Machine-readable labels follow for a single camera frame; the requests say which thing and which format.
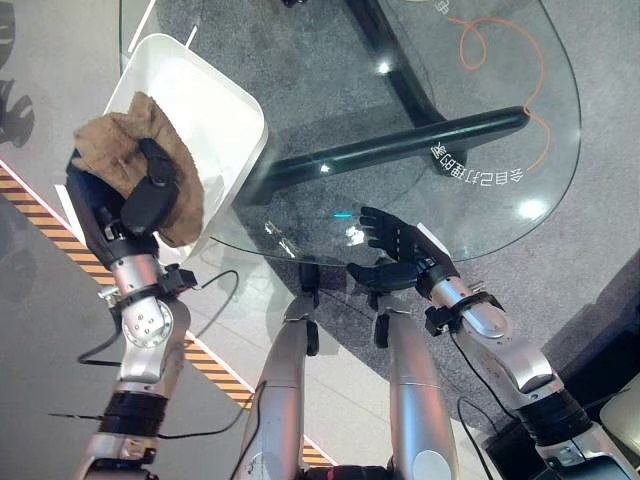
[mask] brown towel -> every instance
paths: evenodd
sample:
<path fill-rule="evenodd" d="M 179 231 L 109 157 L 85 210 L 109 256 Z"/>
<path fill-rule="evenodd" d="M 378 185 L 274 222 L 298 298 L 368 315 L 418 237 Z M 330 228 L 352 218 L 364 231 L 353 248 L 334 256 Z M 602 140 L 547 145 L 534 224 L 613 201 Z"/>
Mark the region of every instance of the brown towel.
<path fill-rule="evenodd" d="M 109 113 L 76 131 L 81 158 L 73 164 L 128 198 L 147 173 L 147 159 L 138 150 L 138 139 L 146 137 L 167 152 L 178 172 L 180 194 L 160 236 L 172 247 L 187 245 L 202 231 L 204 190 L 189 150 L 153 98 L 137 92 L 128 113 Z"/>

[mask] white plastic bin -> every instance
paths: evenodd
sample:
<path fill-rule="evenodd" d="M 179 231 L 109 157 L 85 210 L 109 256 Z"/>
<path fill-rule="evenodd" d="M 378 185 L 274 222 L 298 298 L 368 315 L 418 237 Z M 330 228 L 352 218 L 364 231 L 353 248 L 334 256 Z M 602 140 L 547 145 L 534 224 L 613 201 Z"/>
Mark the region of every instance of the white plastic bin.
<path fill-rule="evenodd" d="M 216 214 L 228 208 L 267 142 L 258 102 L 198 55 L 164 34 L 140 42 L 105 113 L 126 112 L 135 92 L 153 97 L 198 168 L 204 187 L 203 231 L 191 245 L 159 239 L 160 262 L 182 263 L 205 244 Z"/>

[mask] orange cable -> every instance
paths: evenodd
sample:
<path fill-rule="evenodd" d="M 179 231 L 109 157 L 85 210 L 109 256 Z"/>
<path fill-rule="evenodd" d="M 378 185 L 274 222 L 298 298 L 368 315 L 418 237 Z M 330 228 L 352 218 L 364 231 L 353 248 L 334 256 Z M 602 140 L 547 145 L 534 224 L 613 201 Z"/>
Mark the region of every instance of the orange cable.
<path fill-rule="evenodd" d="M 547 156 L 547 153 L 549 152 L 549 148 L 551 147 L 551 127 L 547 122 L 545 122 L 542 118 L 540 118 L 538 115 L 536 115 L 529 109 L 529 105 L 540 93 L 542 84 L 544 82 L 544 57 L 542 55 L 542 51 L 540 50 L 540 46 L 538 45 L 538 42 L 533 37 L 533 35 L 531 35 L 528 31 L 526 31 L 520 25 L 518 25 L 517 23 L 511 22 L 509 20 L 506 20 L 504 18 L 478 17 L 475 20 L 471 21 L 471 23 L 465 22 L 464 20 L 460 20 L 459 18 L 455 18 L 455 17 L 447 17 L 447 18 L 450 22 L 457 23 L 459 25 L 464 25 L 465 27 L 464 32 L 462 32 L 462 36 L 460 37 L 459 51 L 460 51 L 460 60 L 462 61 L 464 68 L 466 68 L 467 70 L 472 70 L 472 71 L 477 70 L 482 65 L 484 65 L 484 63 L 487 60 L 487 44 L 482 34 L 476 28 L 476 25 L 479 23 L 497 23 L 497 24 L 512 28 L 517 33 L 522 35 L 526 40 L 528 40 L 531 46 L 533 47 L 533 50 L 535 51 L 536 57 L 538 59 L 538 64 L 540 65 L 540 75 L 538 77 L 538 81 L 536 82 L 536 86 L 533 92 L 531 93 L 527 101 L 524 103 L 523 109 L 524 109 L 524 113 L 529 118 L 531 118 L 531 120 L 533 120 L 542 128 L 544 128 L 545 133 L 547 134 L 547 142 L 544 147 L 544 150 L 542 151 L 538 159 L 529 168 L 527 168 L 527 173 L 533 171 L 536 167 L 538 167 L 542 163 L 542 161 Z M 482 45 L 482 59 L 480 59 L 480 61 L 476 64 L 468 63 L 464 55 L 464 41 L 469 31 L 473 32 L 478 37 L 478 40 L 480 40 L 480 44 Z"/>

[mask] glass table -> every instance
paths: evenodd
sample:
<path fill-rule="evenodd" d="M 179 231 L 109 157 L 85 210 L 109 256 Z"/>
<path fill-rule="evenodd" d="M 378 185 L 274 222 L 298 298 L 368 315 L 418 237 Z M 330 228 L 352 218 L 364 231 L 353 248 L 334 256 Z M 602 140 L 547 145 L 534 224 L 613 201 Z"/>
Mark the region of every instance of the glass table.
<path fill-rule="evenodd" d="M 213 238 L 370 263 L 357 222 L 369 205 L 422 222 L 464 260 L 526 235 L 561 201 L 580 109 L 539 1 L 284 3 L 121 2 L 124 60 L 132 38 L 166 33 L 264 111 L 267 145 Z"/>

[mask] yellow black hazard stripe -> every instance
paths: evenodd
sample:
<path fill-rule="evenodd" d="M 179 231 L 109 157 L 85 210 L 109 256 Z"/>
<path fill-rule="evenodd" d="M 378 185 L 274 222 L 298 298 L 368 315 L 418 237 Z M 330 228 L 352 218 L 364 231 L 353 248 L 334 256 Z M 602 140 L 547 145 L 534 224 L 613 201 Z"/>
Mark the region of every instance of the yellow black hazard stripe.
<path fill-rule="evenodd" d="M 23 213 L 40 232 L 65 252 L 82 270 L 88 273 L 100 285 L 114 285 L 115 280 L 109 270 L 85 247 L 74 234 L 52 214 L 44 202 L 32 195 L 19 177 L 8 167 L 0 165 L 0 195 Z M 238 405 L 251 408 L 251 389 L 242 383 L 232 372 L 223 366 L 198 343 L 187 336 L 185 338 L 185 356 L 191 364 L 207 379 L 216 384 Z M 305 437 L 303 459 L 310 466 L 331 465 L 328 456 Z"/>

